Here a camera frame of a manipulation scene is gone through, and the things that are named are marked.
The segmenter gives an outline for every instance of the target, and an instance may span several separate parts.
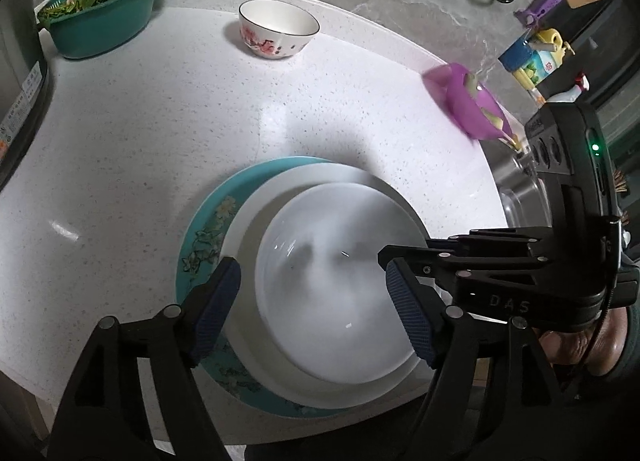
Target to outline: purple peeler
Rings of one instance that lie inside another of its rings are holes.
[[[540,19],[556,8],[562,0],[533,0],[526,10],[518,10],[515,15],[525,28],[535,28]]]

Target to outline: stainless steel sink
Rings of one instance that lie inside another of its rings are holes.
[[[480,144],[494,175],[508,225],[511,228],[551,226],[544,184],[534,172],[532,156],[516,156],[499,140]]]

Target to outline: appliance label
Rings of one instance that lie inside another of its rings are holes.
[[[31,107],[35,103],[40,82],[42,82],[42,73],[40,72],[40,63],[36,62],[27,78],[22,82],[22,90],[18,98],[15,99],[8,113],[0,122],[0,163],[2,163],[6,151],[11,147],[16,134],[20,131],[22,124],[31,111]]]

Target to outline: ribbed rubber pad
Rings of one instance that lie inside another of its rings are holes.
[[[197,320],[189,356],[195,364],[211,354],[240,288],[240,264],[232,261]]]
[[[414,294],[393,261],[386,266],[386,290],[398,311],[415,353],[433,367],[436,355],[432,346],[431,324],[420,310]]]

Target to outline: teal plastic basin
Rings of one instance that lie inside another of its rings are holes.
[[[56,1],[50,0],[44,6]],[[53,43],[67,58],[105,53],[137,35],[149,22],[154,0],[110,0],[50,22]]]

